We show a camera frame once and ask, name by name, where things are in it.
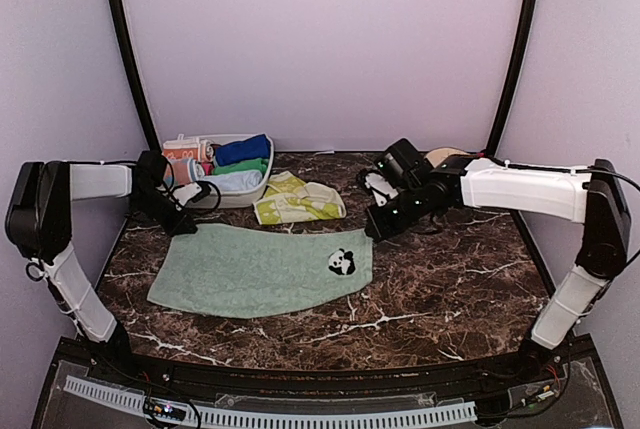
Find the sage green towel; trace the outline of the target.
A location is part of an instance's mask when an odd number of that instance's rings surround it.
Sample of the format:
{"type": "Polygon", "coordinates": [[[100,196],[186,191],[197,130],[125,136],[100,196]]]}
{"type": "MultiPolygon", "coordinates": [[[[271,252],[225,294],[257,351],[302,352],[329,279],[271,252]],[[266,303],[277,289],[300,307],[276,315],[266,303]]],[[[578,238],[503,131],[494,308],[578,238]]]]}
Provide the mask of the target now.
{"type": "Polygon", "coordinates": [[[147,299],[166,308],[252,319],[304,311],[373,279],[373,244],[361,230],[284,234],[202,224],[173,237],[147,299]]]}

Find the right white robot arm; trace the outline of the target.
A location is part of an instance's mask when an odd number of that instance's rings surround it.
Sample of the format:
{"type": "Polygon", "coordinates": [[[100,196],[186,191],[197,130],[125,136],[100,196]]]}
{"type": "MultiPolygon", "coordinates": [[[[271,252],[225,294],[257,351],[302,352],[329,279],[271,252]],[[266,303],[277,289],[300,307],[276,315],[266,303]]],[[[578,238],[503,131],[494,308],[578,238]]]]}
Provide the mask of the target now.
{"type": "Polygon", "coordinates": [[[569,273],[529,331],[532,343],[510,362],[521,383],[534,381],[549,354],[634,260],[631,215],[622,183],[606,159],[588,166],[535,166],[484,153],[438,148],[421,154],[408,140],[391,145],[374,165],[386,185],[368,207],[366,234],[393,238],[421,218],[452,207],[494,208],[548,215],[580,224],[582,245],[569,273]]]}

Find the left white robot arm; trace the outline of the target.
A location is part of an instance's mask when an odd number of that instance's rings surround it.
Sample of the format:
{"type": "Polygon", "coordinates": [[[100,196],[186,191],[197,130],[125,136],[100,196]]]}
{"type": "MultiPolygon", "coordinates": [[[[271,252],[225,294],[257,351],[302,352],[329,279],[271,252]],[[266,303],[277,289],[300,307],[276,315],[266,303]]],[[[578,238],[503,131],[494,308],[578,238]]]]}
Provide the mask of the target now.
{"type": "Polygon", "coordinates": [[[22,164],[5,218],[5,232],[26,259],[28,277],[45,281],[61,312],[93,343],[125,343],[127,335],[89,282],[72,242],[72,205],[126,199],[169,236],[193,234],[187,204],[207,194],[198,182],[176,189],[164,177],[170,164],[157,151],[135,161],[33,161],[22,164]]]}

